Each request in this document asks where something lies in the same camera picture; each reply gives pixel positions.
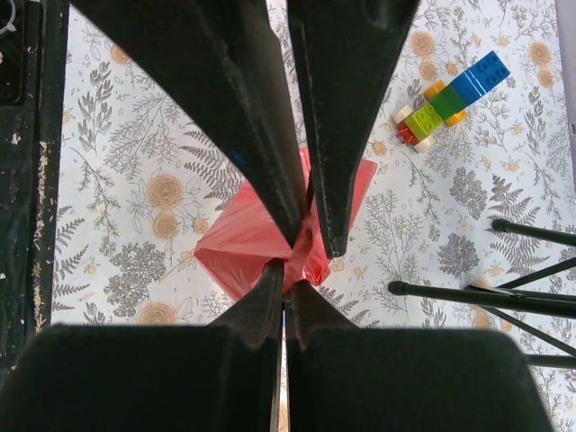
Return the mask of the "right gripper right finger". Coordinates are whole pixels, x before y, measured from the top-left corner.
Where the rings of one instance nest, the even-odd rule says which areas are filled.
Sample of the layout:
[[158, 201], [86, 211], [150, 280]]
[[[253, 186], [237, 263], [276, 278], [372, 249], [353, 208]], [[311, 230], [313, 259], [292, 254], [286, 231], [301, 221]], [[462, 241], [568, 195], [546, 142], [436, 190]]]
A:
[[516, 343], [492, 330], [359, 328], [308, 283], [283, 298], [293, 431], [549, 431]]

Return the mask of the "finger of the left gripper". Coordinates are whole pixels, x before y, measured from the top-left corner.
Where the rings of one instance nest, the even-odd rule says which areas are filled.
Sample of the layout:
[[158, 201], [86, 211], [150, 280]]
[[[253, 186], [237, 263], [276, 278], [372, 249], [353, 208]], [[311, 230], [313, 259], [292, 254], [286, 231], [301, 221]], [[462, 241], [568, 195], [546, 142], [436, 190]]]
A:
[[327, 257], [347, 252], [356, 175], [418, 0], [290, 1], [288, 23]]
[[266, 2], [72, 5], [211, 139], [294, 245], [304, 219], [305, 185], [283, 53]]

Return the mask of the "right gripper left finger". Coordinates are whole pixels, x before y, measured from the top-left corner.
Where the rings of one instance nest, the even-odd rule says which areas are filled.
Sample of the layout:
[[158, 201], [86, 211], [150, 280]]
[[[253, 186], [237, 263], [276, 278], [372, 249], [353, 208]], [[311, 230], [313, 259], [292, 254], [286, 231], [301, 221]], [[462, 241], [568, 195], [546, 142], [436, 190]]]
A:
[[1, 391], [4, 431], [275, 431], [284, 264], [206, 326], [55, 325]]

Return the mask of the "red plastic trash bag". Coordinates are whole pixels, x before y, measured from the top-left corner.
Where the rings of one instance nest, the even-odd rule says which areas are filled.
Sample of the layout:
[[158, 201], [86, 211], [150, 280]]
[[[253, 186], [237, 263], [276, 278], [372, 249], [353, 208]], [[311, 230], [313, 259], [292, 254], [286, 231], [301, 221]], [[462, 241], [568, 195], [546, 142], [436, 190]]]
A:
[[319, 285], [330, 275], [317, 204], [311, 205], [291, 248], [249, 181], [198, 241], [194, 256], [235, 300], [255, 287], [266, 263], [274, 258], [284, 262], [284, 292], [302, 279]]

